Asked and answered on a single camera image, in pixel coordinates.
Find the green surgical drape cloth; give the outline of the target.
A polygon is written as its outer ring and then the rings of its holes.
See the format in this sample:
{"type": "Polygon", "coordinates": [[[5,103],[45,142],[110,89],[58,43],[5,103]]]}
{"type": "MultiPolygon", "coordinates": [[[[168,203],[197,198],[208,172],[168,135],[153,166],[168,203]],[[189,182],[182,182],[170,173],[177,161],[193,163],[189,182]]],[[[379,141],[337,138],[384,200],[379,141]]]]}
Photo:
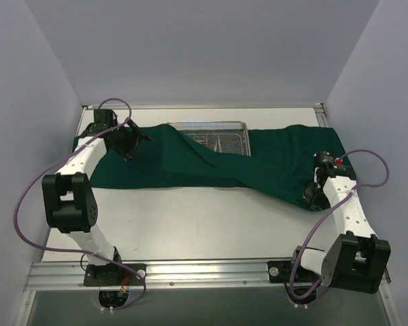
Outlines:
{"type": "Polygon", "coordinates": [[[129,162],[109,150],[90,182],[102,189],[247,187],[305,210],[305,188],[313,181],[314,153],[344,154],[332,128],[292,125],[249,130],[252,153],[218,153],[168,124],[144,128],[151,137],[129,162]]]}

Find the metal mesh instrument tray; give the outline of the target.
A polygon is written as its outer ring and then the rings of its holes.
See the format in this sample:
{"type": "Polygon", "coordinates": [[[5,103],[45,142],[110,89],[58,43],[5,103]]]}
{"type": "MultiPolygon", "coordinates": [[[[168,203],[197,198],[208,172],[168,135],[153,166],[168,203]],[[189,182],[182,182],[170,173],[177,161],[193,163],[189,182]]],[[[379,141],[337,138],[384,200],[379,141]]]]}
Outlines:
{"type": "Polygon", "coordinates": [[[251,156],[245,122],[169,122],[168,125],[215,152],[251,156]]]}

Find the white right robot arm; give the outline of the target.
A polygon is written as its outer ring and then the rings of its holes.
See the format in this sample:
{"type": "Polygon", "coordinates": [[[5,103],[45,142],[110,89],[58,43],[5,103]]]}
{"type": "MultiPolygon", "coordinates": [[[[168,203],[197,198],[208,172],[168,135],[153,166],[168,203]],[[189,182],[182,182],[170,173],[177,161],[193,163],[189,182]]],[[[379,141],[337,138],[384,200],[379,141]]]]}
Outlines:
{"type": "Polygon", "coordinates": [[[374,294],[378,291],[390,254],[390,244],[381,240],[369,224],[358,197],[354,171],[349,166],[323,162],[317,164],[311,193],[330,206],[311,229],[295,259],[288,264],[289,290],[294,281],[306,279],[312,272],[317,281],[298,300],[306,298],[319,285],[374,294]],[[337,237],[327,251],[308,249],[321,224],[333,217],[337,237]]]}

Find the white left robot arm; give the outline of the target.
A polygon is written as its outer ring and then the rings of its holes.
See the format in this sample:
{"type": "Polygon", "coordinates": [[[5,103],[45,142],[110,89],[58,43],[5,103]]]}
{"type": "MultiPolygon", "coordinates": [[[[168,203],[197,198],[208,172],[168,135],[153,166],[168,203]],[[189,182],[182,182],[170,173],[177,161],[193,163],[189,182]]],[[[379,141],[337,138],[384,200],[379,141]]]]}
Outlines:
{"type": "Polygon", "coordinates": [[[41,181],[48,225],[74,240],[87,255],[90,271],[99,271],[108,285],[122,280],[124,268],[116,263],[118,250],[97,226],[99,210],[90,177],[109,150],[128,162],[137,157],[140,143],[151,140],[133,120],[120,124],[114,111],[98,109],[79,136],[73,156],[41,181]]]}

